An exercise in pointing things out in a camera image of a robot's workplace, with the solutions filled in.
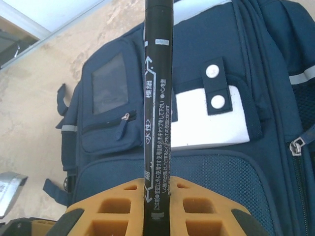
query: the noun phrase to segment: navy blue backpack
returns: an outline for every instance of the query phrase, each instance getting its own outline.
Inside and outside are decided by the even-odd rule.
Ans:
[[[58,91],[69,206],[143,177],[143,24]],[[244,205],[272,236],[315,235],[315,23],[286,0],[174,4],[171,174]]]

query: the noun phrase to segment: beige marble floor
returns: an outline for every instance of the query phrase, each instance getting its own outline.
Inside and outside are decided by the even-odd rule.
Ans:
[[[315,1],[299,0],[315,17]],[[0,173],[29,176],[12,211],[3,221],[19,217],[58,219],[65,207],[50,199],[46,178],[62,183],[61,117],[56,91],[68,85],[68,95],[81,76],[84,61],[104,43],[120,36],[144,18],[144,0],[113,0],[77,24],[33,49],[0,72]]]

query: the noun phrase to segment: mesh pocket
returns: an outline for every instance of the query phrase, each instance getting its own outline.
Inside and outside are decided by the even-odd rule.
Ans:
[[[243,206],[275,235],[262,183],[255,169],[234,156],[205,155],[172,158],[172,175],[211,189]]]
[[[315,80],[293,85],[303,129],[309,129],[315,123]]]

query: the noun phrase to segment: white patch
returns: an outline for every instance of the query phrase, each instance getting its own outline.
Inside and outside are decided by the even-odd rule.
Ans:
[[[250,141],[238,89],[229,86],[233,111],[208,115],[204,88],[176,95],[178,121],[172,123],[173,150],[212,148]]]

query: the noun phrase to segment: white arrow graphic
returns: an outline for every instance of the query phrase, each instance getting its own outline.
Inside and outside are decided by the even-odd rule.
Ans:
[[[152,111],[152,159],[151,159],[151,186],[149,188],[147,188],[147,186],[145,187],[146,190],[146,195],[145,195],[145,199],[147,201],[147,203],[149,203],[150,201],[152,201],[152,198],[149,198],[149,191],[153,189],[154,187],[154,141],[155,141],[155,120],[156,120],[156,87],[157,87],[157,74],[150,69],[150,63],[152,63],[152,59],[147,56],[146,60],[145,60],[145,64],[146,64],[146,71],[144,74],[145,77],[145,81],[146,81],[146,76],[148,73],[151,73],[153,75],[153,111]]]

